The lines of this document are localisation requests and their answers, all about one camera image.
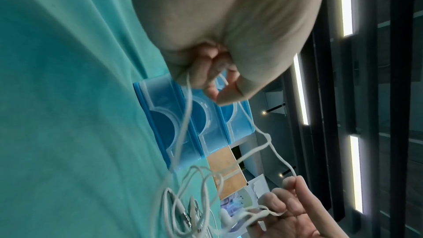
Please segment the hand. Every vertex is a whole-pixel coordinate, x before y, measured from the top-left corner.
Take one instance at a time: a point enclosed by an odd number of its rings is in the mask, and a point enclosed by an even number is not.
[[[282,189],[264,194],[259,204],[274,212],[287,211],[264,218],[266,231],[257,223],[248,227],[251,238],[348,238],[301,176],[284,179]]]
[[[132,0],[172,77],[219,105],[252,97],[290,67],[322,0]],[[227,70],[229,85],[213,79]]]

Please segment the white cable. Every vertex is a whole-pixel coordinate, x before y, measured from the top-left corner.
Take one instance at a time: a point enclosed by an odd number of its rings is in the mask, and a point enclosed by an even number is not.
[[[223,81],[227,85],[228,83],[227,83],[226,79],[222,75],[220,75],[220,77],[223,79]],[[215,235],[221,235],[221,234],[225,234],[225,233],[229,232],[232,227],[230,227],[230,228],[227,227],[223,230],[217,229],[215,217],[213,215],[213,212],[210,209],[210,206],[212,206],[218,200],[219,195],[221,194],[221,192],[223,190],[224,180],[223,180],[222,174],[230,171],[231,169],[236,167],[240,162],[244,161],[245,159],[247,159],[248,157],[250,157],[254,153],[263,150],[267,146],[270,146],[270,148],[272,149],[272,151],[276,155],[276,157],[291,170],[291,172],[294,176],[297,176],[294,169],[292,168],[292,166],[288,162],[286,162],[276,152],[276,149],[271,142],[270,135],[262,132],[254,124],[252,119],[248,116],[247,112],[245,111],[244,107],[242,107],[241,103],[237,102],[237,105],[239,105],[241,107],[241,110],[243,111],[243,113],[247,117],[250,124],[254,127],[254,129],[258,133],[262,134],[266,138],[267,142],[265,144],[261,145],[261,146],[258,146],[256,148],[252,149],[250,152],[248,152],[247,154],[242,156],[240,159],[238,159],[232,166],[227,167],[227,168],[220,170],[220,171],[212,172],[208,167],[199,167],[199,166],[196,166],[196,165],[191,166],[189,168],[187,174],[182,179],[181,186],[179,187],[179,191],[174,198],[175,198],[175,200],[178,200],[178,203],[181,203],[181,198],[182,198],[184,192],[186,191],[186,189],[189,185],[189,182],[191,181],[191,179],[194,177],[194,175],[196,173],[200,173],[201,178],[202,178],[202,183],[201,183],[201,187],[200,187],[200,189],[201,189],[201,208],[202,208],[203,212],[200,212],[200,214],[199,214],[200,219],[196,224],[197,228],[192,229],[190,231],[183,232],[182,230],[179,229],[179,227],[176,223],[177,202],[174,201],[173,205],[172,205],[172,210],[171,210],[171,222],[172,223],[170,224],[170,222],[169,222],[169,207],[168,207],[168,192],[170,192],[171,189],[168,188],[168,185],[169,185],[170,179],[172,177],[172,174],[175,171],[175,168],[179,164],[179,159],[180,159],[181,153],[182,153],[182,146],[183,146],[183,142],[184,142],[184,139],[185,139],[185,136],[186,136],[186,132],[188,130],[189,119],[191,117],[191,111],[192,111],[193,95],[192,95],[192,92],[191,92],[191,85],[189,83],[189,75],[187,75],[186,82],[187,82],[187,96],[186,96],[186,108],[185,108],[185,113],[184,113],[184,119],[182,121],[180,133],[179,133],[178,139],[176,141],[176,147],[175,147],[175,151],[174,151],[174,157],[173,157],[172,162],[171,162],[171,166],[169,168],[168,173],[165,176],[165,179],[160,184],[160,186],[157,190],[157,195],[156,195],[156,198],[155,198],[153,205],[152,205],[151,215],[150,215],[150,237],[156,237],[155,229],[156,229],[157,212],[160,211],[160,200],[163,203],[164,225],[165,225],[165,228],[166,228],[166,233],[167,233],[169,238],[178,238],[178,237],[181,237],[181,238],[185,238],[185,237],[186,238],[190,238],[190,237],[204,238],[207,232],[212,232]],[[203,170],[208,171],[209,173],[205,176]],[[212,178],[212,177],[218,178],[219,184],[218,184],[218,189],[217,189],[217,192],[218,192],[217,195],[214,196],[213,199],[210,201],[209,196],[208,196],[208,189],[207,189],[206,182],[209,178]],[[257,214],[250,213],[250,212],[247,212],[247,211],[243,211],[243,212],[235,215],[235,222],[238,222],[238,221],[240,221],[240,220],[242,220],[242,219],[244,219],[245,217],[248,216],[249,219],[246,220],[244,222],[244,224],[241,226],[241,228],[244,228],[244,227],[247,227],[248,225],[252,224],[253,222],[255,222],[257,220],[259,220],[263,217],[266,217],[267,215],[280,216],[281,214],[283,214],[283,213],[272,212],[267,207],[265,207],[263,205],[259,205],[257,208],[262,209]],[[214,223],[215,223],[215,228],[212,228],[210,226],[210,223],[209,223],[210,214],[213,217],[213,220],[214,220]]]

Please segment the tangled cable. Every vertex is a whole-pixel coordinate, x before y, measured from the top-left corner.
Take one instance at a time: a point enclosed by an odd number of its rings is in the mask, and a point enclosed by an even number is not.
[[[220,77],[223,79],[223,81],[227,85],[228,83],[227,83],[226,79],[222,75],[220,75]],[[219,195],[221,194],[221,192],[223,190],[224,180],[223,180],[222,174],[232,170],[239,163],[241,163],[242,161],[244,161],[245,159],[247,159],[248,157],[250,157],[254,153],[263,150],[267,146],[270,146],[270,148],[272,149],[272,151],[276,155],[276,157],[291,170],[291,172],[294,176],[296,176],[296,173],[295,173],[294,169],[292,168],[292,166],[288,162],[286,162],[276,152],[276,149],[271,142],[270,135],[262,132],[254,124],[254,122],[248,116],[248,114],[245,112],[245,109],[244,109],[244,107],[242,107],[241,103],[237,102],[237,105],[239,105],[239,107],[241,108],[241,110],[245,114],[245,116],[247,117],[250,124],[254,127],[254,129],[258,133],[262,134],[266,138],[267,142],[265,144],[261,145],[261,146],[258,146],[256,148],[252,149],[247,154],[243,155],[232,166],[227,167],[227,168],[220,170],[220,171],[213,172],[208,167],[199,167],[199,166],[196,166],[196,165],[191,166],[189,168],[187,174],[182,179],[181,186],[179,187],[178,193],[174,197],[175,200],[174,200],[173,205],[172,205],[171,223],[170,223],[169,222],[168,193],[169,192],[172,193],[172,191],[171,191],[170,188],[168,188],[168,185],[169,185],[169,182],[171,180],[172,174],[175,171],[175,168],[179,164],[179,159],[180,159],[181,153],[182,153],[182,145],[183,145],[183,142],[184,142],[184,139],[185,139],[185,136],[186,136],[186,132],[188,130],[189,119],[191,117],[191,112],[192,112],[192,107],[193,107],[193,94],[191,92],[191,85],[189,83],[189,75],[187,75],[186,82],[187,82],[187,98],[186,98],[186,106],[185,106],[186,108],[185,108],[185,113],[184,113],[184,119],[182,121],[181,130],[180,130],[178,139],[176,141],[174,157],[172,159],[171,166],[169,168],[168,173],[166,174],[163,182],[160,184],[160,186],[157,190],[157,195],[156,195],[156,198],[153,202],[152,210],[151,210],[151,214],[150,214],[150,237],[152,237],[152,238],[156,237],[156,235],[155,235],[156,219],[157,219],[157,212],[160,211],[160,203],[163,203],[164,225],[165,225],[165,228],[166,228],[166,233],[167,233],[169,238],[185,238],[185,237],[203,238],[208,229],[210,229],[211,232],[213,234],[217,235],[217,236],[229,232],[231,230],[232,226],[228,226],[228,227],[221,229],[221,230],[219,230],[217,228],[215,216],[210,209],[210,206],[213,205],[218,200]],[[199,221],[191,228],[191,230],[183,232],[182,230],[179,229],[179,226],[177,225],[177,222],[176,222],[176,216],[175,216],[176,206],[177,206],[177,202],[181,202],[180,200],[181,200],[183,194],[185,193],[189,182],[194,177],[194,175],[197,174],[197,173],[200,173],[201,178],[202,178],[202,183],[201,183],[201,188],[200,188],[201,189],[201,208],[202,208],[202,211],[201,211]],[[210,201],[206,181],[211,177],[218,178],[219,184],[218,184],[218,189],[217,189],[217,195],[214,196],[213,199]],[[248,210],[252,209],[252,208],[259,208],[259,209],[261,209],[261,211],[257,214],[248,212]],[[269,214],[274,215],[274,216],[282,215],[282,213],[272,212],[267,207],[259,205],[258,207],[245,208],[242,213],[238,213],[237,215],[234,216],[233,219],[234,219],[234,222],[238,222],[238,221],[248,217],[248,219],[241,226],[241,228],[244,228],[244,227],[252,224],[253,222],[257,221],[258,219],[263,218],[263,217],[265,217]],[[213,217],[215,228],[210,227],[210,223],[209,223],[210,215]]]

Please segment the green cloth surface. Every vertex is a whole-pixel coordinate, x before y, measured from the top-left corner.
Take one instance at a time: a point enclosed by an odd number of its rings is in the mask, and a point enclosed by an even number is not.
[[[0,10],[0,237],[148,237],[167,168],[132,83],[168,71],[131,1]]]

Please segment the blue storage box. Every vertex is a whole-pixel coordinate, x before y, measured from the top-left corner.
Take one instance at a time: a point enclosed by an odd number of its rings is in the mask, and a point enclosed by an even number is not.
[[[186,88],[167,74],[134,83],[134,89],[169,168],[184,117]],[[193,109],[178,167],[189,166],[254,132],[237,104],[218,107],[202,90],[192,93]],[[248,101],[242,105],[251,116]]]

